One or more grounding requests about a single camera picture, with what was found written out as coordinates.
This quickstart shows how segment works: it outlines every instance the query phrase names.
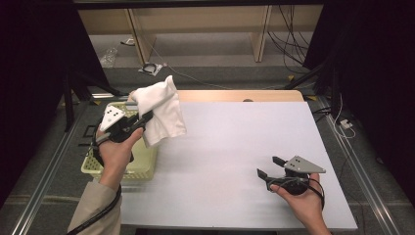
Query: sleeve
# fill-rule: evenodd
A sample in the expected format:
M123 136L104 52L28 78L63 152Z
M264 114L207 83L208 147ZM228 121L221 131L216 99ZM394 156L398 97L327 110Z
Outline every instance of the sleeve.
M73 214L68 232L102 211L113 201L115 195L113 189L98 182L89 182ZM121 201L122 197L109 213L79 234L119 234Z

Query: white table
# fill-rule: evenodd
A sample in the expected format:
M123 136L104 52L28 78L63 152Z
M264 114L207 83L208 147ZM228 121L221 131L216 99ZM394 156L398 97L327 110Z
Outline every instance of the white table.
M272 156L299 155L327 172L323 211L332 231L356 229L305 102L182 102L188 133L159 146L153 180L124 190L123 224L139 227L286 230L303 228L256 175L283 176Z

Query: white cloth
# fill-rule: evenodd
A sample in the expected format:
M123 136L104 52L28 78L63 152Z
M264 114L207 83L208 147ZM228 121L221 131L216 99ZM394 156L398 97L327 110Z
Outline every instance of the white cloth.
M186 134L179 95L171 75L164 82L138 88L131 98L138 104L140 118L153 110L153 118L147 122L143 134L147 148L156 146L163 138Z

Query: plastic basket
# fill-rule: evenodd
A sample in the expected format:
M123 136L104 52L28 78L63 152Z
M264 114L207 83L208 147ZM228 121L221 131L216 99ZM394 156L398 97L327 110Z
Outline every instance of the plastic basket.
M130 108L128 103L125 102L109 103L109 105L125 111L127 117L137 114L136 106L134 110L133 106ZM128 164L122 181L151 180L156 165L157 148L146 148L144 140L140 139L133 146L132 154L134 156L134 161ZM94 178L100 178L103 169L104 168L93 157L92 148L89 148L85 160L83 161L81 171L83 173L91 174Z

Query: human hand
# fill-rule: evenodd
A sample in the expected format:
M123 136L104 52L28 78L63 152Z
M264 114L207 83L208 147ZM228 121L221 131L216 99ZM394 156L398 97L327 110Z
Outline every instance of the human hand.
M97 137L104 132L97 130ZM100 183L115 191L124 175L125 169L130 162L131 149L143 135L143 128L136 129L131 136L121 143L111 140L103 142L99 146L101 158L104 162L104 170L100 178Z
M321 193L318 184L320 175L310 174L309 185ZM331 234L323 219L322 202L320 197L310 189L300 195L291 195L287 190L278 185L271 185L271 190L281 196L290 205L296 218L307 228L310 234Z

